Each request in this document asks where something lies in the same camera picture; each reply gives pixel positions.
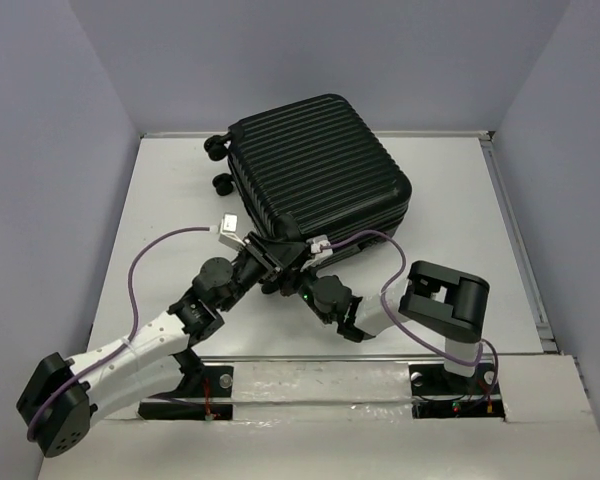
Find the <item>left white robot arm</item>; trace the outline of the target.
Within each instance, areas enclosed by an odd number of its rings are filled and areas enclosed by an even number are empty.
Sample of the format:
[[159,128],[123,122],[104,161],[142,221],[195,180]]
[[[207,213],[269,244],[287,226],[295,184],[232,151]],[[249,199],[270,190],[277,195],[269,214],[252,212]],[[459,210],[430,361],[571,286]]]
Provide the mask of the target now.
[[27,425],[27,439],[44,457],[64,454],[80,442],[115,405],[157,394],[140,380],[141,371],[165,361],[166,381],[189,395],[201,383],[202,363],[192,348],[224,323],[257,283],[299,270],[310,256],[303,241],[282,241],[249,233],[238,241],[237,255],[206,260],[191,286],[146,325],[132,321],[128,335],[72,358],[54,352],[36,366],[16,409]]

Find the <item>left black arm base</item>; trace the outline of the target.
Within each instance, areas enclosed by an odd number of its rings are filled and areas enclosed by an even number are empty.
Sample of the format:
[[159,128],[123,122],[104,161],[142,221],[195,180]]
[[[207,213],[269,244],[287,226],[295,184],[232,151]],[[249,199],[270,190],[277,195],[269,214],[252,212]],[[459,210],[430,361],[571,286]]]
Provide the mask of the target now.
[[185,379],[175,390],[143,400],[137,414],[156,421],[230,421],[233,376],[231,365],[207,365],[199,379]]

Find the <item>black hard-shell suitcase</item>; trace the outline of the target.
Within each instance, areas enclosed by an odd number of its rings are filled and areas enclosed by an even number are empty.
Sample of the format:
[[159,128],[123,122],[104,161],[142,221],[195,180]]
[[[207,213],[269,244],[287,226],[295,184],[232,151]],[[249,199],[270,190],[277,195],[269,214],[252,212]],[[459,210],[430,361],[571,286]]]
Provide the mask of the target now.
[[255,232],[271,240],[320,235],[342,242],[364,230],[394,236],[412,184],[354,107],[322,94],[245,117],[203,148],[226,161]]

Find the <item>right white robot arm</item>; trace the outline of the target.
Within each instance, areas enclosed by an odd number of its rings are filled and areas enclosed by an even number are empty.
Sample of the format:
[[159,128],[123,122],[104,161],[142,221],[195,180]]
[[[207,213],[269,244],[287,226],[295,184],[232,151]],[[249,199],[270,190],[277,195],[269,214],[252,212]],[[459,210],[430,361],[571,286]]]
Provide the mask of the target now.
[[354,295],[335,275],[311,270],[281,291],[298,294],[317,318],[354,343],[413,321],[444,338],[443,349],[430,350],[444,359],[440,379],[448,390],[462,392],[476,381],[490,293],[481,277],[419,260],[406,277],[369,297]]

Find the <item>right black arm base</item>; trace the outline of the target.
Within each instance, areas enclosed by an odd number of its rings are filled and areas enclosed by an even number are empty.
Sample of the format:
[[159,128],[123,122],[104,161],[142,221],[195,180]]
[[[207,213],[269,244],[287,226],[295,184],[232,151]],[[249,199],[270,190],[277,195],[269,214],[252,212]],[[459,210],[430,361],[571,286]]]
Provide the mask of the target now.
[[472,377],[445,370],[441,363],[412,365],[410,387],[414,419],[505,418],[492,364],[480,364]]

